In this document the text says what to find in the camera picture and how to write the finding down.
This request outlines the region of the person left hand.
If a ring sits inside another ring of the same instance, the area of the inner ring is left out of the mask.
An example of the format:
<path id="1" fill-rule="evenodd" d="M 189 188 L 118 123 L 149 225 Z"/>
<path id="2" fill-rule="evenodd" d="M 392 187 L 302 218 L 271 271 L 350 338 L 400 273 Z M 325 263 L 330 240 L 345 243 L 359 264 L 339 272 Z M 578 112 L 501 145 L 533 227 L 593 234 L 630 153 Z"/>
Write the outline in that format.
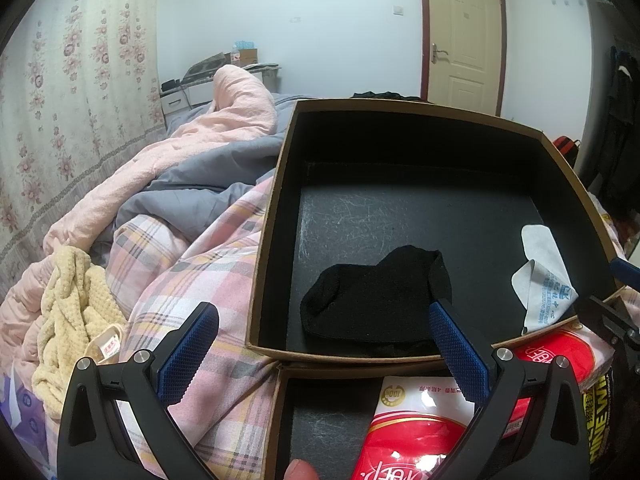
<path id="1" fill-rule="evenodd" d="M 286 468 L 283 480 L 319 480 L 319 475 L 310 463 L 292 460 Z"/>

